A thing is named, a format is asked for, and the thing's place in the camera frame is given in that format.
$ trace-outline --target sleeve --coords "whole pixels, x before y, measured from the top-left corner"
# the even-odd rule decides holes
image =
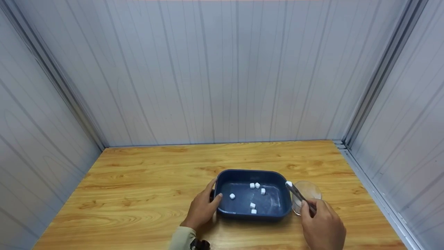
[[[190,250],[194,238],[196,238],[194,229],[180,226],[173,234],[169,250]]]

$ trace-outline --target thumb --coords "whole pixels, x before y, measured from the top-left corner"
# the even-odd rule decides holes
[[[302,201],[301,218],[302,218],[302,223],[304,224],[308,223],[312,219],[310,216],[310,209],[306,201]]]
[[[221,203],[222,197],[223,197],[223,195],[222,195],[222,193],[220,193],[216,197],[214,197],[214,200],[210,203],[210,206],[214,211],[216,211],[219,204]]]

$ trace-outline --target wooden tabletop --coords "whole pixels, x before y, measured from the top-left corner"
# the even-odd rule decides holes
[[[35,249],[167,249],[194,196],[224,169],[317,184],[347,228],[345,249],[405,249],[331,141],[108,148]],[[294,213],[271,224],[214,219],[200,235],[214,250],[308,249]]]

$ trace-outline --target metal frame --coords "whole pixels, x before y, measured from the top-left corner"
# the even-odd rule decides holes
[[[362,128],[364,121],[372,109],[376,98],[381,92],[393,66],[396,63],[408,37],[412,33],[424,7],[428,0],[410,0],[401,15],[401,18],[396,25],[395,32],[390,38],[390,42],[384,51],[376,71],[373,73],[371,81],[367,87],[359,108],[357,109],[353,120],[347,129],[342,141],[347,147],[351,147],[356,140],[359,130]]]
[[[402,218],[400,213],[396,212],[390,202],[385,198],[385,194],[379,192],[378,188],[364,172],[347,147],[341,141],[333,142],[341,152],[342,156],[344,156],[347,163],[350,165],[350,168],[353,169],[355,175],[359,178],[362,185],[373,198],[387,221],[398,234],[404,245],[409,250],[424,250],[425,248],[420,244],[413,232],[407,227],[407,222],[404,220],[404,218]]]
[[[48,76],[52,85],[59,92],[70,111],[80,123],[88,137],[94,142],[100,151],[106,147],[104,138],[99,136],[94,123],[86,115],[84,107],[78,102],[74,95],[74,90],[68,84],[67,79],[61,74],[61,70],[56,64],[56,60],[49,54],[50,51],[45,44],[41,43],[37,35],[26,21],[22,12],[14,0],[0,0],[0,8],[5,13],[17,33],[25,42],[30,52],[34,55],[36,61],[40,64],[43,71]]]

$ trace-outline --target blue plastic tray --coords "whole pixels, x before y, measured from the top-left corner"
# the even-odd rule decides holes
[[[274,171],[227,169],[222,171],[214,188],[214,195],[223,194],[218,213],[225,218],[255,221],[279,221],[291,211],[291,197],[286,179]],[[251,189],[251,182],[265,188]],[[256,204],[257,214],[251,213],[250,203]]]

